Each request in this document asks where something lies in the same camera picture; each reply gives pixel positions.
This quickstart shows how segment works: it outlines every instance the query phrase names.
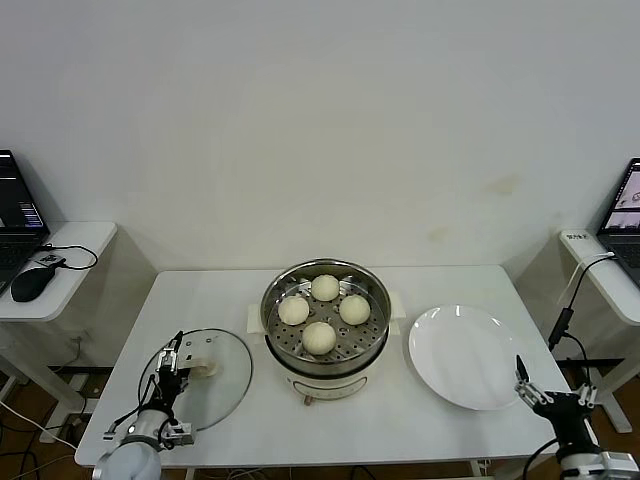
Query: electric steamer pot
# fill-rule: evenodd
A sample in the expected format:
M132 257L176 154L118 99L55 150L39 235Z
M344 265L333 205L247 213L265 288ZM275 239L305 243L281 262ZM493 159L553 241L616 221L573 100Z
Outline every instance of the electric steamer pot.
M319 275L333 275L340 282L340 295L331 302L311 296L311 281ZM371 306L369 319L357 326L345 323L338 313L340 302L353 294L363 296ZM280 302L292 295L302 295L310 310L307 320L296 326L278 316ZM389 335L391 301L382 282L368 270L345 261L318 259L278 275L262 297L260 316L267 345L286 369L310 379L334 380L353 375L378 358ZM311 355L302 346L302 332L314 322L328 323L336 331L336 347L325 355Z

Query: mouse cable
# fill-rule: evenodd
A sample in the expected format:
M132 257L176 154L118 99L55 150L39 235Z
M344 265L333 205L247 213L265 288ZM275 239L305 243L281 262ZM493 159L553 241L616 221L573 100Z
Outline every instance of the mouse cable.
M91 254L91 256L93 256L93 263L91 263L90 265L86 265L84 267L73 267L71 265L67 265L63 261L63 262L61 262L59 264L56 264L56 266L58 268L66 268L68 270L88 270L90 268L95 267L98 264L98 256L94 252L89 250L87 247L83 247L82 245L56 246L56 245L51 245L50 243L47 243L46 245L42 245L42 246L38 247L37 251L39 251L39 252L50 252L52 250L70 250L70 249L73 249L73 248L77 248L79 250L84 250L85 252Z
M571 317L573 316L573 303L576 301L576 297L578 296L578 291L580 290L580 286L582 285L582 280L587 275L587 272L594 265L604 262L605 260L617 260L616 257L608 256L604 258L600 258L594 262L591 262L587 265L582 273L580 274L580 278L578 279L578 283L576 284L576 288L573 291L573 295L571 297L571 301L569 305L564 307L558 316L558 320L556 324L553 326L553 330L551 331L551 335L549 335L549 351L552 352L555 346L558 344L560 339L567 333L569 329L569 322L571 321Z
M53 438L54 440L59 441L60 443L64 443L65 445L73 448L74 450L77 450L77 448L70 444L69 442L67 442L66 440L62 440L61 438L56 437L53 433L49 432L46 428L40 426L39 424L37 424L36 422L34 422L33 420L31 420L30 418L25 417L24 415L16 412L13 408L11 408L9 405L7 405L6 403L4 403L2 400L0 400L0 405L2 405L4 408L6 408L7 410L9 410L11 413L13 413L14 415L20 417L21 419L29 422L31 425L33 425L34 427L37 427L39 430L43 431L44 433L46 433L47 435L49 435L51 438Z

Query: laptop keyboard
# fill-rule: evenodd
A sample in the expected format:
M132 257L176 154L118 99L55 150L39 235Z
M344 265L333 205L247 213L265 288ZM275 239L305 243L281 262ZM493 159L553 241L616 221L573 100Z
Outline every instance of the laptop keyboard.
M0 268L11 269L24 262L25 255L33 250L30 243L0 243Z
M640 268L640 244L615 245L614 252L631 268Z

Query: computer mouse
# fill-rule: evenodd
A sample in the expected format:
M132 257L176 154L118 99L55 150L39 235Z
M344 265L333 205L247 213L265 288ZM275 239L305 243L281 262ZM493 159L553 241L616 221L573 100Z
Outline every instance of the computer mouse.
M11 296L16 302L30 302L40 296L56 273L55 268L32 268L22 272L11 283Z

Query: white wall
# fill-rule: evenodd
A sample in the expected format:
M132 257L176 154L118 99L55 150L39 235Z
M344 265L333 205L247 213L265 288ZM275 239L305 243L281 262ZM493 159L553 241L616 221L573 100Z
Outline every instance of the white wall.
M571 268L550 239L592 221L640 153L639 15L631 0L4 2L0 144L48 217L116 221L131 242L115 249L155 270L497 262L543 325Z

